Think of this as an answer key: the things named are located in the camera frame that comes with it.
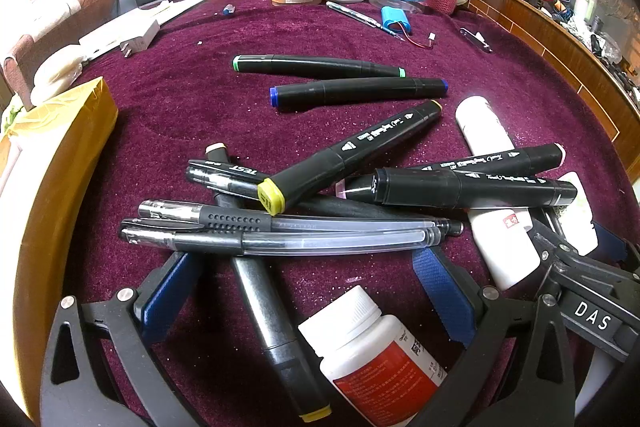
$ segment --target table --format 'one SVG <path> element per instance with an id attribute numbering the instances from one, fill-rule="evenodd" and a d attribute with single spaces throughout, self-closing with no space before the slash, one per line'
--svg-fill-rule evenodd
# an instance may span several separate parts
<path id="1" fill-rule="evenodd" d="M 210 193 L 184 177 L 187 160 L 203 157 L 207 145 L 223 141 L 231 155 L 239 156 L 240 164 L 277 172 L 417 103 L 366 103 L 279 114 L 270 107 L 269 88 L 300 80 L 236 73 L 231 61 L 238 54 L 357 58 L 401 66 L 408 76 L 446 79 L 449 96 L 441 100 L 440 122 L 369 167 L 469 155 L 455 122 L 455 108 L 468 96 L 482 95 L 516 146 L 562 144 L 567 159 L 553 176 L 577 171 L 594 219 L 629 240 L 640 239 L 638 204 L 603 128 L 551 66 L 495 22 L 465 11 L 453 17 L 431 12 L 412 16 L 417 41 L 436 33 L 434 48 L 424 50 L 325 6 L 230 1 L 236 6 L 234 18 L 222 16 L 229 0 L 207 0 L 163 27 L 148 51 L 124 59 L 116 50 L 85 69 L 81 81 L 105 77 L 120 114 L 78 217 L 65 294 L 74 294 L 81 302 L 108 299 L 118 288 L 138 285 L 162 264 L 167 252 L 124 244 L 117 237 L 118 224 L 123 217 L 134 216 L 138 204 L 148 198 L 209 203 Z M 353 8 L 380 16 L 366 3 Z M 471 46 L 460 36 L 461 26 L 480 31 L 494 53 Z M 443 248 L 478 283 L 489 282 L 470 230 L 448 238 Z M 409 255 L 277 260 L 271 268 L 296 324 L 360 284 L 383 314 L 397 315 L 445 368 L 451 368 L 461 352 L 460 344 L 449 341 L 413 274 Z M 113 365 L 113 351 L 106 352 Z M 209 425 L 300 425 L 260 353 L 227 261 L 212 260 L 211 270 L 180 313 L 168 340 L 154 352 Z M 143 413 L 117 364 L 114 375 L 128 404 Z M 366 425 L 325 384 L 334 413 L 324 425 Z"/>

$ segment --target blue marker cap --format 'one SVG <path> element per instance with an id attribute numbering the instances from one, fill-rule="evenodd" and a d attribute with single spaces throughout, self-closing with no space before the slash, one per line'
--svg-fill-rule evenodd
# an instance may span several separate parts
<path id="1" fill-rule="evenodd" d="M 278 89 L 270 87 L 269 96 L 271 97 L 271 107 L 278 107 Z"/>

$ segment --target blue battery pack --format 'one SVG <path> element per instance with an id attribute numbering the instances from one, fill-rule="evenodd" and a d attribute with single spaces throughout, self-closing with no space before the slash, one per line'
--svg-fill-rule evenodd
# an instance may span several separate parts
<path id="1" fill-rule="evenodd" d="M 402 33 L 402 30 L 397 26 L 393 26 L 395 23 L 401 23 L 407 33 L 411 33 L 411 25 L 406 18 L 406 14 L 399 8 L 392 8 L 391 6 L 382 7 L 382 25 L 393 32 Z"/>

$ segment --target yellow marker cap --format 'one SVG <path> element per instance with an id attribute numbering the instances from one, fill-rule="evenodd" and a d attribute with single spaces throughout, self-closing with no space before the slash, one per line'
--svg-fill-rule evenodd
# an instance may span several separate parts
<path id="1" fill-rule="evenodd" d="M 331 406 L 327 405 L 326 407 L 322 407 L 322 409 L 318 409 L 317 411 L 309 412 L 307 414 L 300 415 L 302 421 L 304 423 L 311 423 L 319 420 L 321 418 L 326 418 L 331 414 Z"/>
<path id="2" fill-rule="evenodd" d="M 284 212 L 284 196 L 276 184 L 268 178 L 258 185 L 258 199 L 271 216 Z"/>

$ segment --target blue gripper pad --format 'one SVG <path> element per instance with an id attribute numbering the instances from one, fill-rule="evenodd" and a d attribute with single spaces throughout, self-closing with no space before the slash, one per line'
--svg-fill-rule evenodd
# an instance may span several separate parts
<path id="1" fill-rule="evenodd" d="M 202 274 L 203 256 L 185 253 L 166 274 L 142 310 L 142 341 L 150 346 L 165 340 L 175 317 Z"/>
<path id="2" fill-rule="evenodd" d="M 474 310 L 431 248 L 414 252 L 414 272 L 454 341 L 468 347 L 476 334 Z"/>

